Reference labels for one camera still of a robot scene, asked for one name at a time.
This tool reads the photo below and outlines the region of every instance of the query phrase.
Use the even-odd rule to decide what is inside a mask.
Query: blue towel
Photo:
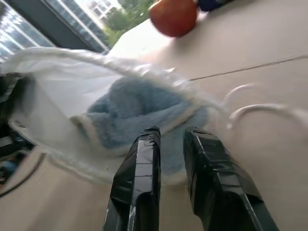
[[[145,78],[123,77],[86,113],[73,117],[72,121],[94,145],[105,151],[127,152],[140,132],[151,126],[159,127],[162,175],[173,176],[185,174],[185,126],[202,127],[207,118],[207,108],[185,99],[172,88]]]

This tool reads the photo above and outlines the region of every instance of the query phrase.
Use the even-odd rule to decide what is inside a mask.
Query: red apple
[[[193,0],[160,0],[149,10],[156,29],[170,37],[181,37],[196,24],[197,6]]]

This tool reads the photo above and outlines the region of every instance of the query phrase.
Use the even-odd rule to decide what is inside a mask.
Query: black cable
[[[33,174],[38,170],[38,168],[40,167],[40,165],[42,164],[43,160],[45,159],[46,155],[44,153],[42,153],[37,161],[37,163],[35,164],[34,168],[31,170],[31,172],[25,177],[23,178],[19,183],[17,183],[15,186],[11,187],[10,189],[8,189],[7,191],[3,192],[0,194],[0,199],[3,198],[4,196],[8,195],[9,193],[13,192],[14,190],[18,189],[21,185],[23,185],[28,179],[30,179]]]

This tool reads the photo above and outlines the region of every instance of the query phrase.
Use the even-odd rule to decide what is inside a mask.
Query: fuzzy blue cloth
[[[144,129],[157,126],[162,133],[162,174],[185,173],[185,126],[202,127],[208,111],[172,89],[137,77],[115,81],[107,94],[86,113],[72,118],[81,131],[105,150],[128,149]]]

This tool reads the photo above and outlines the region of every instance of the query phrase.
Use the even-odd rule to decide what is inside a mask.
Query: tree
[[[114,46],[125,32],[147,20],[152,4],[153,0],[139,0],[137,6],[130,5],[124,10],[112,8],[103,19],[106,24],[104,32],[110,45]]]

